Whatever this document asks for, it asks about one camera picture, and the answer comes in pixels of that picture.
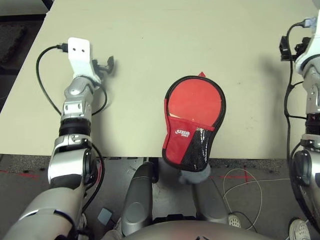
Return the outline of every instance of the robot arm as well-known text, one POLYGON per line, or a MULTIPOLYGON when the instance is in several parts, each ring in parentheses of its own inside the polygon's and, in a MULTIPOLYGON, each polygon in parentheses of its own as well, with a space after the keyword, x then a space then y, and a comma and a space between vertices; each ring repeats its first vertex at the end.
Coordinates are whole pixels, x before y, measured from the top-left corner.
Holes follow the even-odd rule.
MULTIPOLYGON (((291 185, 296 200, 310 223, 320 232, 320 11, 317 18, 308 18, 299 25, 312 28, 312 38, 305 37, 295 47, 295 70, 303 77, 307 92, 305 134, 300 145, 303 150, 292 152, 288 159, 291 185)), ((288 36, 280 42, 281 60, 288 61, 288 36)))
POLYGON ((68 57, 74 75, 64 92, 59 137, 48 167, 50 188, 31 202, 5 240, 75 239, 86 189, 97 180, 91 106, 101 79, 94 69, 89 41, 70 38, 68 57))

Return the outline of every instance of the red tape marking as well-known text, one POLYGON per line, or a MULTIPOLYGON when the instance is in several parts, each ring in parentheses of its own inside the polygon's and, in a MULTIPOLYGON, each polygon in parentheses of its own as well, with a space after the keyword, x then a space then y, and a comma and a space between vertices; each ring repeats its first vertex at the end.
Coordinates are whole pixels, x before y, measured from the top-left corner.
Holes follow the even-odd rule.
POLYGON ((244 177, 245 177, 245 182, 247 183, 248 182, 248 174, 246 171, 244 171, 244 177))
MULTIPOLYGON (((0 169, 0 173, 4 173, 4 174, 10 174, 10 172, 6 171, 6 170, 1 170, 0 169)), ((21 177, 26 177, 26 178, 32 178, 34 180, 38 180, 39 178, 39 175, 34 175, 34 174, 29 174, 29 173, 17 173, 18 176, 21 176, 21 177)))

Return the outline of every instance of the table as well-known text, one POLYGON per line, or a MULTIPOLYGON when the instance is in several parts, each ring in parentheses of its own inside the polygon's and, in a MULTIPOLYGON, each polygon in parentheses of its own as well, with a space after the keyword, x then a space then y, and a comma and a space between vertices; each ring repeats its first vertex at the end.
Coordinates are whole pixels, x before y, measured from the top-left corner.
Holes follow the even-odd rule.
MULTIPOLYGON (((0 114, 0 153, 51 155, 60 116, 38 86, 36 59, 45 48, 78 37, 92 43, 100 64, 111 55, 116 60, 105 83, 108 108, 92 120, 92 139, 104 156, 160 157, 168 88, 204 72, 227 102, 210 156, 285 158, 289 64, 280 62, 279 41, 292 24, 315 15, 312 1, 301 0, 55 0, 0 114)), ((309 29, 294 29, 291 45, 310 35, 309 29)), ((40 75, 62 106, 73 75, 68 56, 50 51, 40 75)), ((95 100, 102 101, 102 95, 95 100)), ((303 115, 305 104, 300 86, 289 110, 303 115)), ((292 146, 303 133, 304 121, 292 120, 292 146)))

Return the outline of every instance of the black wire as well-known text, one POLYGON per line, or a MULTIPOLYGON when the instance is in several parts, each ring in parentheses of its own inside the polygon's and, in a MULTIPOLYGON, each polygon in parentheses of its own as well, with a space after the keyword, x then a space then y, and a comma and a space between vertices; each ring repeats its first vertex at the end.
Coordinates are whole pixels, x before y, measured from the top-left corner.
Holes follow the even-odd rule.
POLYGON ((286 135, 286 160, 287 162, 289 162, 290 159, 290 137, 291 137, 291 124, 290 124, 290 114, 288 112, 288 98, 289 95, 292 91, 292 89, 294 89, 294 87, 296 85, 292 85, 292 76, 293 76, 293 57, 291 54, 291 49, 290 49, 290 41, 289 41, 289 36, 290 36, 290 32, 293 28, 295 27, 302 27, 303 26, 303 21, 302 22, 298 22, 293 24, 287 31, 286 33, 286 44, 287 44, 287 48, 288 48, 288 54, 289 54, 289 60, 290 60, 290 76, 289 76, 289 82, 288 82, 288 86, 286 87, 286 92, 285 92, 285 96, 284 96, 284 115, 285 115, 285 119, 286 119, 286 123, 287 123, 287 135, 286 135))
POLYGON ((106 89, 100 83, 95 82, 94 84, 99 86, 102 89, 103 94, 104 94, 104 103, 97 111, 92 113, 92 116, 100 113, 105 108, 105 106, 107 105, 107 101, 108 101, 108 95, 107 95, 106 89))
MULTIPOLYGON (((61 49, 61 45, 55 45, 55 46, 50 46, 48 48, 46 48, 45 50, 43 50, 40 55, 38 56, 37 60, 36 60, 36 64, 35 64, 35 72, 36 72, 36 78, 38 80, 38 83, 40 85, 40 88, 43 92, 43 94, 45 95, 46 99, 49 101, 49 103, 51 104, 51 106, 54 108, 54 110, 61 116, 61 112, 59 110, 59 108, 54 104, 54 102, 51 100, 51 98, 49 97, 42 81, 41 81, 41 78, 40 78, 40 74, 39 74, 39 63, 40 63, 40 60, 41 58, 48 52, 50 51, 51 49, 61 49)), ((94 86, 99 86, 102 91, 103 91, 103 94, 104 94, 104 103, 103 105, 97 110, 95 111, 94 113, 92 113, 92 116, 100 113, 104 108, 105 106, 107 105, 107 101, 108 101, 108 95, 107 95, 107 92, 106 92, 106 89, 98 82, 95 82, 95 81, 91 81, 92 84, 94 86)))
POLYGON ((46 48, 45 50, 43 50, 40 55, 38 56, 37 60, 36 60, 36 64, 35 64, 35 72, 36 72, 36 78, 38 79, 38 83, 40 85, 40 88, 43 92, 43 94, 45 95, 46 99, 49 101, 49 103, 51 104, 51 106, 54 108, 54 110, 59 113, 59 115, 61 116, 61 112, 59 111, 58 107, 54 104, 54 102, 51 100, 51 98, 49 97, 44 85, 42 84, 41 78, 40 78, 40 74, 39 74, 39 63, 41 58, 51 49, 58 49, 60 47, 60 45, 55 45, 55 46, 50 46, 48 48, 46 48))
POLYGON ((100 179, 98 182, 98 185, 96 186, 93 194, 91 195, 91 197, 89 198, 89 200, 85 203, 85 205, 82 207, 82 212, 84 212, 88 206, 91 204, 91 202, 94 200, 94 198, 96 197, 97 193, 100 190, 100 187, 104 181, 104 176, 105 176, 105 162, 104 162, 104 158, 102 157, 101 152, 99 151, 99 149, 92 143, 92 147, 94 148, 94 150, 96 151, 96 153, 98 154, 99 158, 100 158, 100 163, 102 165, 102 171, 100 174, 100 179))
POLYGON ((293 86, 295 87, 295 86, 297 86, 297 85, 299 85, 299 84, 302 84, 303 82, 304 82, 304 81, 297 82, 297 83, 293 84, 293 86))
POLYGON ((252 226, 252 228, 254 229, 254 231, 256 232, 256 233, 258 233, 257 232, 257 229, 256 229, 256 227, 254 226, 254 224, 252 223, 252 221, 247 217, 247 215, 245 215, 243 212, 241 212, 241 211, 233 211, 233 212, 231 212, 231 214, 241 214, 241 215, 243 215, 247 220, 248 220, 248 222, 251 224, 249 227, 247 227, 246 229, 249 229, 249 228, 251 228, 251 226, 252 226))
POLYGON ((294 149, 292 150, 291 154, 290 154, 290 160, 292 160, 294 158, 294 154, 297 151, 297 149, 300 147, 300 142, 294 147, 294 149))
POLYGON ((303 120, 307 120, 307 118, 305 116, 294 116, 294 115, 289 115, 289 118, 292 119, 303 119, 303 120))

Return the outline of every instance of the white shoe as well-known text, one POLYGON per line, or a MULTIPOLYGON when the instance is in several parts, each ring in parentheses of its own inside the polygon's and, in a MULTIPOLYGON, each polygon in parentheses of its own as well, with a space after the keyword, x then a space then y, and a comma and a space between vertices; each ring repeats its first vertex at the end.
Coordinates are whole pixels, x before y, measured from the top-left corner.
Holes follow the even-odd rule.
POLYGON ((308 227, 301 219, 294 220, 289 227, 290 240, 311 240, 308 227))
POLYGON ((240 224, 240 219, 234 215, 234 214, 229 214, 229 225, 236 227, 236 228, 241 228, 241 224, 240 224))

